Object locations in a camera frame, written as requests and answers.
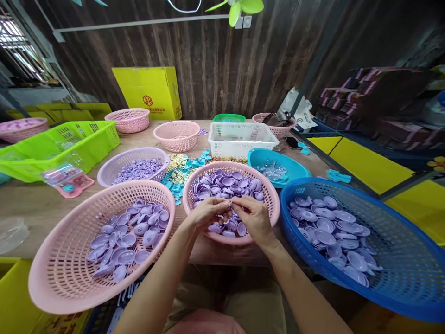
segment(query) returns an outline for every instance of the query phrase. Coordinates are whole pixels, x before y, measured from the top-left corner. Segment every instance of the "white plastic bag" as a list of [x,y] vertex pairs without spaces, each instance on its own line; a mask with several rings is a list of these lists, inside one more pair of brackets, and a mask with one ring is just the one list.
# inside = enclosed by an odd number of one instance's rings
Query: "white plastic bag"
[[[292,88],[286,95],[283,100],[283,103],[280,105],[278,112],[288,112],[290,113],[292,107],[297,100],[298,91],[295,88]],[[294,127],[295,130],[301,131],[301,129],[306,130],[317,126],[317,124],[311,118],[311,108],[312,103],[306,100],[303,97],[295,111],[295,119],[297,120],[297,126]]]

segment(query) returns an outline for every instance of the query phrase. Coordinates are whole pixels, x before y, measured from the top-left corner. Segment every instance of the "wall switch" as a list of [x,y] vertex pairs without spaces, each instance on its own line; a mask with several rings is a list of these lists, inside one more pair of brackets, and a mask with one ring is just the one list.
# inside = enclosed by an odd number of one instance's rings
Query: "wall switch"
[[243,23],[243,20],[244,19],[244,17],[243,16],[240,16],[239,18],[238,18],[238,21],[236,22],[236,24],[235,24],[235,29],[242,29],[242,23]]
[[242,27],[250,28],[250,25],[252,24],[252,16],[244,16],[244,23],[242,24]]

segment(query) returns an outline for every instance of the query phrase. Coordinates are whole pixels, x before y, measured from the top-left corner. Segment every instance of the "wire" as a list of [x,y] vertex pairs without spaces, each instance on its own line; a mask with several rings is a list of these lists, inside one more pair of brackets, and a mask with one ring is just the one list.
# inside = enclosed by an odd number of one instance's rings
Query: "wire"
[[175,5],[172,4],[171,0],[167,0],[167,1],[168,1],[168,3],[169,3],[169,4],[170,4],[176,11],[178,11],[178,12],[180,12],[180,13],[196,13],[196,12],[199,10],[199,8],[201,7],[201,2],[203,2],[203,0],[199,0],[198,8],[195,9],[194,11],[183,11],[183,10],[177,9],[177,8],[175,7]]

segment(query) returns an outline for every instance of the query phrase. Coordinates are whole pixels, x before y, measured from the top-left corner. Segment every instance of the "green fan blade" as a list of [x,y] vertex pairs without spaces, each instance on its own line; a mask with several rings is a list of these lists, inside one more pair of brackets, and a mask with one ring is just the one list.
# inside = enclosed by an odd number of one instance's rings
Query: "green fan blade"
[[264,9],[262,0],[241,0],[241,9],[246,14],[257,14]]
[[236,22],[240,18],[240,15],[241,15],[241,5],[237,1],[233,4],[229,13],[229,24],[231,27],[235,26]]
[[226,3],[228,3],[228,2],[229,2],[229,0],[224,0],[224,1],[221,2],[220,4],[218,4],[218,5],[216,5],[216,6],[213,6],[212,8],[207,9],[206,12],[210,12],[210,11],[212,11],[212,10],[215,10],[215,9],[221,7],[221,6],[224,6],[224,5],[225,5]]

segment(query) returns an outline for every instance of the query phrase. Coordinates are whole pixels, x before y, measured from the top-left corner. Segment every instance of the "table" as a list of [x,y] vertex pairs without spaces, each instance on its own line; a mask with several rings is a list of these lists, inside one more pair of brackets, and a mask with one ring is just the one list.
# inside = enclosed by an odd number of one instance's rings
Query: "table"
[[[163,149],[161,144],[153,137],[153,130],[156,126],[167,121],[151,121],[150,127],[137,134],[120,134],[121,144],[110,152],[107,158],[97,164],[88,174],[89,177],[97,179],[97,173],[101,166],[113,156],[138,147],[157,147]],[[211,120],[195,120],[202,128],[207,130]],[[190,158],[201,156],[202,151],[210,147],[208,136],[199,136],[197,145],[186,154]],[[315,154],[303,155],[298,150],[292,150],[284,144],[281,153],[295,159],[308,168],[312,175],[326,177],[326,170],[329,167]],[[88,197],[101,191],[103,188],[95,183],[83,194],[75,199],[63,198],[55,189],[43,182],[24,183],[13,180],[0,189],[0,217],[20,216],[25,219],[29,228],[30,236],[19,247],[3,255],[7,257],[34,258],[43,240],[62,220],[62,218],[74,209],[77,205],[85,201]],[[173,230],[185,219],[184,206],[176,207],[176,219]],[[300,266],[304,262],[295,254],[287,243],[281,232],[281,224],[278,223],[274,232],[278,239],[288,249],[294,260]],[[199,236],[190,256],[190,263],[212,264],[212,265],[238,265],[238,266],[267,266],[269,261],[264,253],[255,244],[247,246],[230,246],[216,243],[204,236]]]

